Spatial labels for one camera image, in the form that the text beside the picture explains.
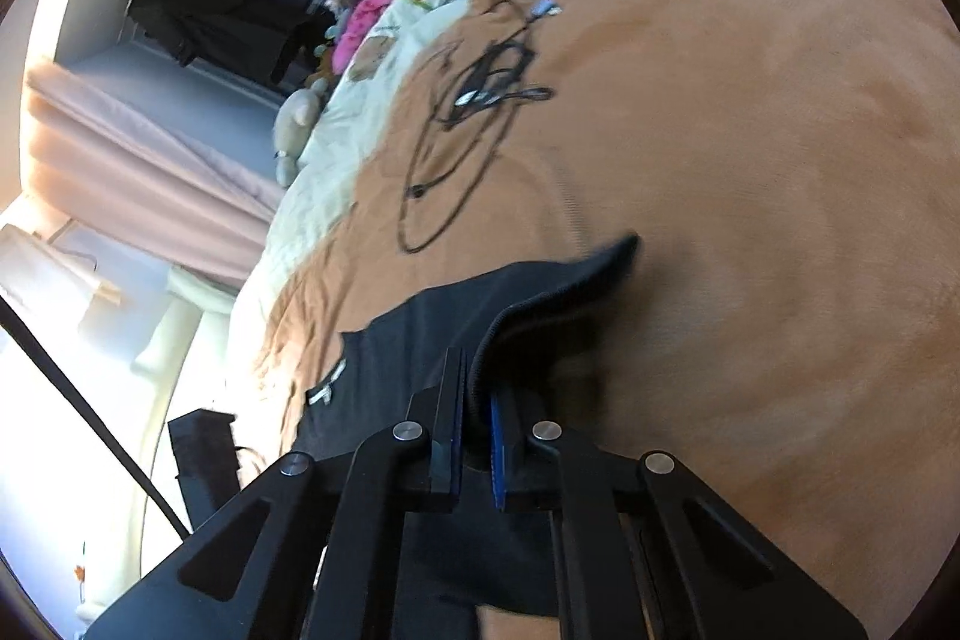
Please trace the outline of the black bear print t-shirt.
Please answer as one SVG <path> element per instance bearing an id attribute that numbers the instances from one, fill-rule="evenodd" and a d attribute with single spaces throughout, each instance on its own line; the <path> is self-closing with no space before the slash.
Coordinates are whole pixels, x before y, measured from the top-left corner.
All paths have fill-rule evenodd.
<path id="1" fill-rule="evenodd" d="M 342 354 L 304 397 L 295 447 L 314 459 L 350 455 L 439 385 L 444 359 L 466 359 L 470 455 L 455 509 L 405 521 L 394 633 L 475 638 L 483 606 L 553 617 L 551 534 L 538 513 L 496 509 L 490 396 L 553 396 L 556 367 L 599 342 L 597 307 L 630 276 L 640 237 L 628 234 L 574 262 L 519 262 L 430 287 L 342 336 Z"/>

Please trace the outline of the pink clothing pile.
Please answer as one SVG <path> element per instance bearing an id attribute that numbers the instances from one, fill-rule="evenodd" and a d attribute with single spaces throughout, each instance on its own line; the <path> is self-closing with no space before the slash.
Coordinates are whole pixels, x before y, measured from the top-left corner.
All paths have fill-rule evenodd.
<path id="1" fill-rule="evenodd" d="M 347 23 L 338 35 L 332 53 L 332 70 L 335 74 L 345 73 L 359 46 L 363 44 L 364 37 L 374 28 L 391 3 L 392 0 L 359 0 L 348 13 Z"/>

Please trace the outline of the cream white duvet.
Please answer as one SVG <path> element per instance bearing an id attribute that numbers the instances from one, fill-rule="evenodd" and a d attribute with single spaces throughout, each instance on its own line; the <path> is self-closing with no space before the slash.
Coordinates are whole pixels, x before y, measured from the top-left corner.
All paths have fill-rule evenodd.
<path id="1" fill-rule="evenodd" d="M 379 145 L 394 94 L 422 50 L 466 14 L 469 0 L 392 0 L 370 30 L 389 44 L 373 76 L 342 78 L 296 158 L 298 172 L 268 227 L 260 260 L 239 291 L 228 353 L 252 364 L 267 338 L 270 312 L 296 268 L 353 201 L 361 164 Z"/>

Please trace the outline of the cream padded headboard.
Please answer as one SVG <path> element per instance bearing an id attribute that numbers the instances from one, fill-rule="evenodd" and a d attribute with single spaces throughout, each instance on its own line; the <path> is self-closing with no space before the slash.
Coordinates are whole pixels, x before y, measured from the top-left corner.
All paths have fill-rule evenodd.
<path id="1" fill-rule="evenodd" d="M 158 452 L 169 419 L 217 406 L 236 302 L 235 292 L 179 266 L 167 271 L 166 294 L 163 316 L 130 364 L 133 377 L 149 392 L 144 455 Z"/>

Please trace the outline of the beige plush toy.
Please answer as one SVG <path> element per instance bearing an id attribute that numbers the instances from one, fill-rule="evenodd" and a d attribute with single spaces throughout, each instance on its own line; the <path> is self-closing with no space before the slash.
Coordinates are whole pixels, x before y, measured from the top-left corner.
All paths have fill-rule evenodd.
<path id="1" fill-rule="evenodd" d="M 327 103 L 331 83 L 321 76 L 286 97 L 275 117 L 274 159 L 275 179 L 278 185 L 288 188 L 298 175 L 301 152 L 309 142 L 314 125 Z"/>

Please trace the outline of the pink curtain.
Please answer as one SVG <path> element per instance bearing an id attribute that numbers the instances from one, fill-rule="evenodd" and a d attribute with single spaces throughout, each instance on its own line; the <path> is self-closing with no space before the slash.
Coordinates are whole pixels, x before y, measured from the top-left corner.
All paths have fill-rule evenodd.
<path id="1" fill-rule="evenodd" d="M 165 85 L 171 62 L 135 73 L 121 99 L 71 71 L 104 55 L 119 76 L 127 0 L 39 0 L 36 52 L 21 96 L 21 187 L 114 241 L 242 284 L 262 255 L 277 184 L 212 145 L 202 131 L 235 131 L 240 97 L 213 86 Z"/>

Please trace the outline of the orange brown blanket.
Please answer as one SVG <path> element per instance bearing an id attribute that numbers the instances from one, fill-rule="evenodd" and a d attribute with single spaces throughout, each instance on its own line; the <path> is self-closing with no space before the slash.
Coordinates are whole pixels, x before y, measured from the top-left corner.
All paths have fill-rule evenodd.
<path id="1" fill-rule="evenodd" d="M 257 369 L 290 448 L 340 338 L 623 234 L 602 445 L 669 448 L 861 620 L 958 534 L 958 32 L 939 0 L 472 0 L 425 49 Z"/>

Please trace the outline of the black hanging coat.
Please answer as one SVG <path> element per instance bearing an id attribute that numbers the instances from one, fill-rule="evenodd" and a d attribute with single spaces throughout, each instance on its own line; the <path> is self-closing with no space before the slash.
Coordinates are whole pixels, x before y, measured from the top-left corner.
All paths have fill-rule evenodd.
<path id="1" fill-rule="evenodd" d="M 128 16 L 179 65 L 200 58 L 264 86 L 278 85 L 335 23 L 331 10 L 298 0 L 130 0 Z"/>

